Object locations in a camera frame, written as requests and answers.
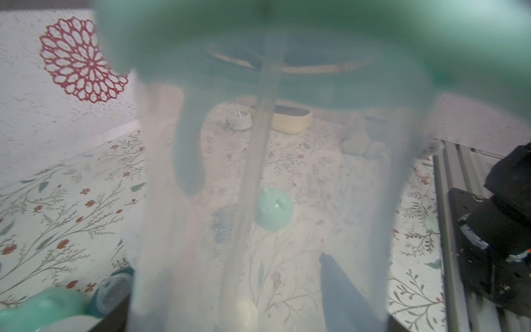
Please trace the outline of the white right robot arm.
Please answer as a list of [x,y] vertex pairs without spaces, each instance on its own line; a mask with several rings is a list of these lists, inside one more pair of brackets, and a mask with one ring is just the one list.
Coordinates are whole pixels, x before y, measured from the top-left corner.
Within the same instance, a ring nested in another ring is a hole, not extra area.
[[[530,329],[530,146],[509,155],[486,154],[475,168],[476,149],[451,142],[434,160],[437,191],[435,223],[444,292],[426,295],[413,271],[406,279],[390,276],[395,311],[388,331],[432,330],[434,307],[441,307],[448,331]],[[484,183],[478,176],[485,176]]]

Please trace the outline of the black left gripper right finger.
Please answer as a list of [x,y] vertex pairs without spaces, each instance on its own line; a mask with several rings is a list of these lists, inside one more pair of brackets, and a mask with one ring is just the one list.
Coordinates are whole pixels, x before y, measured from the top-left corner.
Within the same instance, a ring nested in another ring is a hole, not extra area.
[[319,256],[324,320],[327,331],[406,331],[389,316],[377,318],[361,292],[330,255]]

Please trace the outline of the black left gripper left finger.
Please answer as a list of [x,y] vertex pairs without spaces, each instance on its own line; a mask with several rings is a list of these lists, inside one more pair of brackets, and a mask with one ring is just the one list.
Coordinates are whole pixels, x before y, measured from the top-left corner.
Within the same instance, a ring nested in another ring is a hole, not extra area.
[[131,296],[127,296],[89,332],[126,332]]

